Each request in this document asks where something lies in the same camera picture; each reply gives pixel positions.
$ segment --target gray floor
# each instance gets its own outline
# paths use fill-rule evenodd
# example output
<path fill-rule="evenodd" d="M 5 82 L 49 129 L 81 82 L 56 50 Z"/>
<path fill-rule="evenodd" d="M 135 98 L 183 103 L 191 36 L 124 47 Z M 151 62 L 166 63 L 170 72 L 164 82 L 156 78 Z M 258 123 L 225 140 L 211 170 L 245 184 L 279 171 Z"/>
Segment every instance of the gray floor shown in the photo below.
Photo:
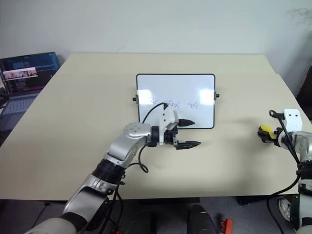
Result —
<path fill-rule="evenodd" d="M 121 229 L 125 230 L 129 221 L 141 211 L 153 211 L 157 214 L 157 233 L 159 234 L 186 234 L 187 210 L 193 203 L 181 204 L 141 204 L 138 201 L 124 201 L 125 209 L 121 220 Z M 205 197 L 200 204 L 211 215 L 215 223 L 226 218 L 234 221 L 233 234 L 278 234 L 279 229 L 267 211 L 265 202 L 258 202 L 249 206 L 239 206 L 235 197 Z M 46 208 L 39 222 L 62 213 L 63 204 L 52 203 Z M 30 229 L 37 215 L 43 208 L 41 201 L 0 200 L 0 234 L 22 234 Z M 113 219 L 119 212 L 116 203 Z M 278 217 L 285 234 L 293 234 L 290 224 L 279 214 L 276 200 L 272 201 L 272 208 Z M 112 229 L 107 226 L 104 233 Z"/>

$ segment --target whiteboard frame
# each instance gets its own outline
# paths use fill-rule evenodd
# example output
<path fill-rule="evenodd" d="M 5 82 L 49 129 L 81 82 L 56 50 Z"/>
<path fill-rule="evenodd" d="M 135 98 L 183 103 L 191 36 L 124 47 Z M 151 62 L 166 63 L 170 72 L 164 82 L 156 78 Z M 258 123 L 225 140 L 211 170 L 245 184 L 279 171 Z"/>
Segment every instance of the whiteboard frame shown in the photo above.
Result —
<path fill-rule="evenodd" d="M 137 77 L 139 75 L 211 75 L 214 77 L 214 114 L 213 114 L 213 126 L 211 128 L 183 128 L 177 126 L 178 129 L 212 129 L 215 127 L 215 101 L 216 101 L 216 90 L 215 90 L 215 75 L 212 73 L 139 73 L 136 75 L 136 104 L 137 104 L 137 112 L 138 112 L 138 121 L 140 120 L 140 106 L 139 106 L 139 97 L 138 97 L 138 84 L 137 84 Z"/>

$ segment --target whiteboard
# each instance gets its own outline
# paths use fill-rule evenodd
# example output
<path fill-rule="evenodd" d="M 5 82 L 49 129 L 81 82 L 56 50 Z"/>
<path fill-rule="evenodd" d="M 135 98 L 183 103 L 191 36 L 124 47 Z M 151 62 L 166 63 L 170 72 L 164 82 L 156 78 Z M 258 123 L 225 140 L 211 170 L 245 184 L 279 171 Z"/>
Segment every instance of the whiteboard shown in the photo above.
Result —
<path fill-rule="evenodd" d="M 139 121 L 155 105 L 166 102 L 179 118 L 195 124 L 179 128 L 213 128 L 215 125 L 215 76 L 213 74 L 138 74 Z M 163 106 L 155 108 L 145 123 L 159 125 Z"/>

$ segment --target laptop keyboard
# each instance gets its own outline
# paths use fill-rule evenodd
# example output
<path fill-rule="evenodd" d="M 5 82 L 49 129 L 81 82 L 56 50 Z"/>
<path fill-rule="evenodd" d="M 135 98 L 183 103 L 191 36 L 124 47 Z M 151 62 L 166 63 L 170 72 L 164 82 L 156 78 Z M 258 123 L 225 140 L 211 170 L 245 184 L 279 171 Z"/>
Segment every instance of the laptop keyboard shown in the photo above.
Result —
<path fill-rule="evenodd" d="M 36 97 L 20 99 L 20 100 L 12 100 L 6 106 L 3 114 L 14 114 L 19 112 L 27 111 L 28 107 L 35 100 Z"/>

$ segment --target yellow object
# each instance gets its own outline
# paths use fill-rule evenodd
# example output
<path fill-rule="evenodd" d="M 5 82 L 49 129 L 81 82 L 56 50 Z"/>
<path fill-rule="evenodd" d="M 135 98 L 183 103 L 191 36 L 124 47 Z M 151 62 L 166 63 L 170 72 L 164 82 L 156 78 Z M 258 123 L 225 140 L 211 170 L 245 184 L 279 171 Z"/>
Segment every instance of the yellow object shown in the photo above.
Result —
<path fill-rule="evenodd" d="M 276 139 L 276 135 L 273 133 L 270 125 L 261 125 L 260 127 L 263 131 L 268 132 L 272 139 Z"/>

